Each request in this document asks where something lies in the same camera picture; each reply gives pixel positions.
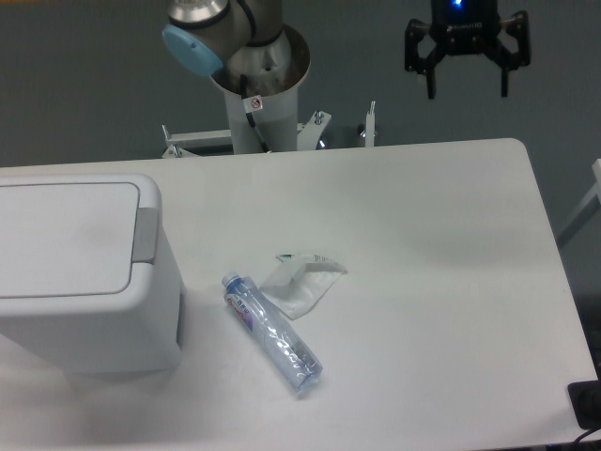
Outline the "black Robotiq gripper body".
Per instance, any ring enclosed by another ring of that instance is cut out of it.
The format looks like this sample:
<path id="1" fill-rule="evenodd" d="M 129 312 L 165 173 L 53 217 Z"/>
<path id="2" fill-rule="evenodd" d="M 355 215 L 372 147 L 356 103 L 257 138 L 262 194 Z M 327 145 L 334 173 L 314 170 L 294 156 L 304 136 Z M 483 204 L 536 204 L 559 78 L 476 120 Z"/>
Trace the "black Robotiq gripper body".
<path id="1" fill-rule="evenodd" d="M 447 54 L 478 54 L 497 45 L 501 31 L 497 1 L 434 0 L 430 6 L 430 37 Z"/>

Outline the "silver robot arm blue cap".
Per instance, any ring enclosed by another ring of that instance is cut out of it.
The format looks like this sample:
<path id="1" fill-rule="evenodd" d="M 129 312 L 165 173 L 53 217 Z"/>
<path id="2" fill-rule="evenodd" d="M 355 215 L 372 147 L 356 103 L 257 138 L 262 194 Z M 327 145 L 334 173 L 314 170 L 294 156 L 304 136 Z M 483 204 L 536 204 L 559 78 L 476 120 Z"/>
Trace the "silver robot arm blue cap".
<path id="1" fill-rule="evenodd" d="M 531 63 L 529 18 L 519 11 L 502 19 L 495 1 L 433 1 L 431 21 L 408 22 L 404 66 L 426 79 L 436 94 L 435 67 L 446 56 L 483 54 L 508 76 Z M 279 1 L 170 1 L 162 39 L 187 70 L 242 96 L 270 96 L 303 81 L 310 51 L 283 22 Z"/>

